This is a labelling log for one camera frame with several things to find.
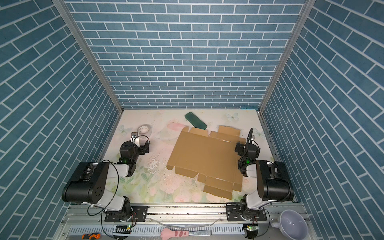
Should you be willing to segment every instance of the flattened cardboard box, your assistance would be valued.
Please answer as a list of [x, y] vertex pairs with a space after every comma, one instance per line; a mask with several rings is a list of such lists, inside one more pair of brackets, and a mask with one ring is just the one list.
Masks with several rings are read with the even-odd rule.
[[241, 191], [243, 176], [238, 170], [240, 158], [236, 143], [245, 143], [240, 130], [219, 126], [210, 135], [207, 130], [185, 127], [176, 141], [167, 168], [205, 183], [204, 192], [232, 199], [232, 191]]

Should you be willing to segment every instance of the black mounting plate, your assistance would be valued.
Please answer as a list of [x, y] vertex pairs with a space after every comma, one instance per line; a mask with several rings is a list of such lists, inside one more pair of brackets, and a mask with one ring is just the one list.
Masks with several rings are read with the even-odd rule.
[[[229, 221], [229, 222], [253, 221], [252, 216], [251, 217], [243, 217], [240, 214], [240, 206], [239, 205], [227, 205], [225, 207], [225, 211], [227, 213], [227, 221]], [[257, 211], [255, 216], [256, 216], [257, 221], [266, 221], [267, 220], [264, 210]]]
[[[134, 215], [134, 213], [136, 213], [136, 221], [137, 222], [145, 222], [145, 219], [147, 217], [148, 206], [131, 206], [131, 208], [133, 209], [132, 214]], [[123, 222], [119, 221], [119, 218], [114, 216], [112, 211], [110, 213], [112, 213], [112, 214], [105, 216], [105, 220], [104, 220], [105, 222], [123, 223]]]

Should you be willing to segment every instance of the floral tabletop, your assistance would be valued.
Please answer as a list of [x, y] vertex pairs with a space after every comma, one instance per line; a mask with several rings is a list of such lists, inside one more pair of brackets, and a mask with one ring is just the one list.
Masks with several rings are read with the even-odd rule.
[[[149, 153], [140, 155], [131, 177], [120, 177], [117, 194], [127, 196], [131, 203], [170, 202], [228, 202], [228, 199], [203, 192], [204, 184], [195, 178], [175, 174], [166, 168], [176, 140], [184, 126], [192, 125], [184, 118], [191, 110], [125, 110], [104, 159], [117, 162], [121, 144], [128, 141], [131, 132], [149, 125], [145, 134], [151, 143]], [[261, 148], [259, 159], [273, 161], [255, 110], [209, 109], [192, 110], [206, 125], [207, 130], [217, 131], [220, 125], [241, 130], [246, 138], [253, 127], [255, 141]], [[107, 179], [106, 188], [115, 192], [117, 178]], [[242, 191], [233, 191], [232, 201], [240, 201], [245, 194], [257, 189], [256, 178], [243, 177]]]

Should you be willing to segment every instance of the mug handle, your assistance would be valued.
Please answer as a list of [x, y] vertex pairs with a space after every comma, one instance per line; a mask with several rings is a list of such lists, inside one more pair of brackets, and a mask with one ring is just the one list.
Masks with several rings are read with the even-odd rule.
[[273, 223], [271, 223], [271, 226], [272, 226], [272, 227], [275, 227], [275, 228], [279, 228], [279, 227], [280, 227], [280, 223], [278, 223], [278, 222], [273, 222]]

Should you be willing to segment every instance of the brick pattern wallpaper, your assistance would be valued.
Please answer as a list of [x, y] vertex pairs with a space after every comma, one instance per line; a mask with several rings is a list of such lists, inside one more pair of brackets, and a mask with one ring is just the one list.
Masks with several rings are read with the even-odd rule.
[[0, 0], [0, 239], [51, 239], [117, 111], [51, 0]]
[[257, 108], [303, 2], [66, 1], [126, 109]]
[[383, 13], [317, 0], [265, 109], [319, 239], [384, 239]]

